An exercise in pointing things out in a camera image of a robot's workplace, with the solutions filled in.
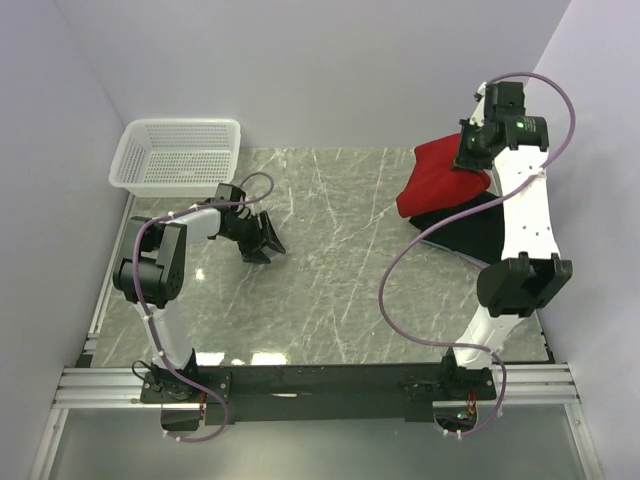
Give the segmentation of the red t-shirt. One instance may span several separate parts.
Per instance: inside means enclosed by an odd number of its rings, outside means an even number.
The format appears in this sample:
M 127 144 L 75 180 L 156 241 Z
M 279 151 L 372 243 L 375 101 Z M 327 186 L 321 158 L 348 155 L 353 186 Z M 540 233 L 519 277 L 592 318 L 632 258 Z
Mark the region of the red t-shirt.
M 396 197 L 402 218 L 456 207 L 485 192 L 487 173 L 454 169 L 461 134 L 456 133 L 414 148 L 415 164 L 408 182 Z

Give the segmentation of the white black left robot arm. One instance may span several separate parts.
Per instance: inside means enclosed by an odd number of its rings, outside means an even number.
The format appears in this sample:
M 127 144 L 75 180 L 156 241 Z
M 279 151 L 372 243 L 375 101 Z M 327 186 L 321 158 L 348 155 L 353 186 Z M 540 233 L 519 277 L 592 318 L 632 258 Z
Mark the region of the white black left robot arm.
M 243 262 L 260 265 L 271 262 L 267 249 L 286 252 L 268 213 L 254 212 L 252 203 L 241 186 L 221 183 L 213 197 L 183 212 L 155 219 L 134 216 L 126 224 L 113 286 L 134 305 L 151 344 L 146 383 L 177 402 L 205 386 L 178 305 L 187 246 L 223 238 L 237 245 Z

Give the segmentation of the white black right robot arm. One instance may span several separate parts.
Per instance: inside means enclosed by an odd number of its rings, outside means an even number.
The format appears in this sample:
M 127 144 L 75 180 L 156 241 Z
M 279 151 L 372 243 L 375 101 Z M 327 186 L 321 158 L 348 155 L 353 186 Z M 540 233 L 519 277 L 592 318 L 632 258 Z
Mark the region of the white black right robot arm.
M 494 171 L 502 192 L 504 241 L 499 261 L 479 274 L 479 306 L 452 349 L 456 374 L 469 389 L 493 384 L 493 356 L 505 338 L 545 307 L 573 274 L 551 226 L 546 120 L 526 114 L 520 82 L 484 83 L 475 99 L 473 114 L 461 123 L 453 166 Z

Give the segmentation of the folded black t-shirt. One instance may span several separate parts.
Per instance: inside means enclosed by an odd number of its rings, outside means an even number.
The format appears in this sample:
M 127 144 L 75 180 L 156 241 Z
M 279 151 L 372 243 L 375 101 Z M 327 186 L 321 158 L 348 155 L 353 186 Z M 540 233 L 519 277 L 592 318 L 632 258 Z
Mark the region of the folded black t-shirt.
M 424 231 L 441 220 L 495 199 L 496 195 L 483 192 L 458 206 L 412 216 L 409 223 Z M 504 237 L 504 211 L 503 205 L 499 204 L 445 225 L 425 239 L 494 264 L 501 260 Z

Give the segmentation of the white perforated plastic basket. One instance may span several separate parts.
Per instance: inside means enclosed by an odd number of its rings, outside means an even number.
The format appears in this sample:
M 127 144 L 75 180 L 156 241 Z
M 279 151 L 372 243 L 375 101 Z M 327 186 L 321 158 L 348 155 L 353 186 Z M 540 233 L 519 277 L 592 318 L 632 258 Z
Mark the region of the white perforated plastic basket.
M 233 180 L 241 126 L 232 119 L 139 119 L 125 128 L 109 183 L 138 198 L 210 197 Z

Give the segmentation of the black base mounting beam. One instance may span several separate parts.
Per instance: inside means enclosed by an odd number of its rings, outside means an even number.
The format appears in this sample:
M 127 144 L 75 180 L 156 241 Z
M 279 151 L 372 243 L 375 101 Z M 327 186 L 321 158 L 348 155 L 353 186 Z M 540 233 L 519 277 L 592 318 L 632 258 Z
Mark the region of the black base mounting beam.
M 357 365 L 205 366 L 198 383 L 204 397 L 169 374 L 147 373 L 143 405 L 205 407 L 215 425 L 260 421 L 400 418 L 431 422 L 437 402 L 494 400 L 490 370 L 468 372 L 447 362 Z

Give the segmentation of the aluminium frame rail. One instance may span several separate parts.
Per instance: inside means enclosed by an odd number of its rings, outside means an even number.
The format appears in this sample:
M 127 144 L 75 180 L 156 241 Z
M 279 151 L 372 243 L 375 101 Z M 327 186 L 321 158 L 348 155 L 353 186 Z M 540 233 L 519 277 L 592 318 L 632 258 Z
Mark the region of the aluminium frame rail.
M 509 365 L 507 379 L 497 369 L 494 382 L 506 386 L 504 406 L 569 405 L 581 402 L 566 364 Z M 125 368 L 66 368 L 54 409 L 159 409 L 140 401 L 142 381 Z

